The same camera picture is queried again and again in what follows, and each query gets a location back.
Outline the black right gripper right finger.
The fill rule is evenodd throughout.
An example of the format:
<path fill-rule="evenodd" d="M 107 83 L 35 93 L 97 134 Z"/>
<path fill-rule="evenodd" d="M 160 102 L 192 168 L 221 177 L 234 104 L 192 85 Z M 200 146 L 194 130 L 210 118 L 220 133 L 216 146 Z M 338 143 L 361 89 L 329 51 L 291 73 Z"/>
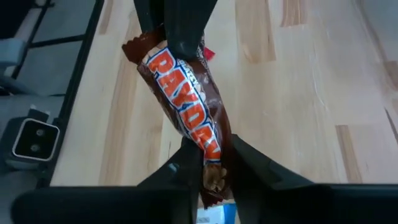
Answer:
<path fill-rule="evenodd" d="M 310 185 L 311 181 L 273 161 L 239 136 L 233 136 L 236 153 L 232 190 L 241 223 L 302 223 L 297 200 L 280 190 Z"/>

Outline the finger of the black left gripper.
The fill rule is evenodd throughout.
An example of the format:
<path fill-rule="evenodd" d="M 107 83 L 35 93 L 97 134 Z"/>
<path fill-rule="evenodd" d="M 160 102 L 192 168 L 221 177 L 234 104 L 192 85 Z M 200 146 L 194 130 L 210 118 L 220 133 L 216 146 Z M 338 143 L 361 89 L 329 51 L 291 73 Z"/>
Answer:
<path fill-rule="evenodd" d="M 151 32 L 164 23 L 164 0 L 134 0 L 142 33 Z"/>
<path fill-rule="evenodd" d="M 169 49 L 183 60 L 196 57 L 197 48 L 217 0 L 165 0 L 164 26 Z"/>

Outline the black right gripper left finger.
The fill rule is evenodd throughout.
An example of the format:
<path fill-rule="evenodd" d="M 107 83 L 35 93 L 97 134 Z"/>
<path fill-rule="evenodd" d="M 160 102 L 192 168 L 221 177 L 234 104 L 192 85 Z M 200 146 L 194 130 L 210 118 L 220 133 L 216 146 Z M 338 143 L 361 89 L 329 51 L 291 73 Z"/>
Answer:
<path fill-rule="evenodd" d="M 195 223 L 203 153 L 188 138 L 180 149 L 137 187 L 144 191 L 146 223 Z"/>

